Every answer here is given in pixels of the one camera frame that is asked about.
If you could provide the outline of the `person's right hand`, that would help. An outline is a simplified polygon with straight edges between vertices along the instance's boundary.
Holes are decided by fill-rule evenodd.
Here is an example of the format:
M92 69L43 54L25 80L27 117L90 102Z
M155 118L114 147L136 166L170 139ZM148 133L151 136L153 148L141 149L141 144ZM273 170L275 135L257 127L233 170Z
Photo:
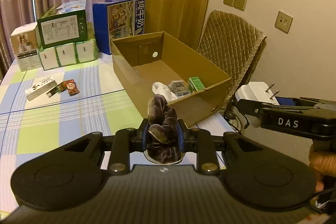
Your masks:
M335 177L336 175L336 155L332 152L316 151L314 145L311 145L309 166L314 169L317 177L315 191L321 192L325 186L322 179L325 176Z

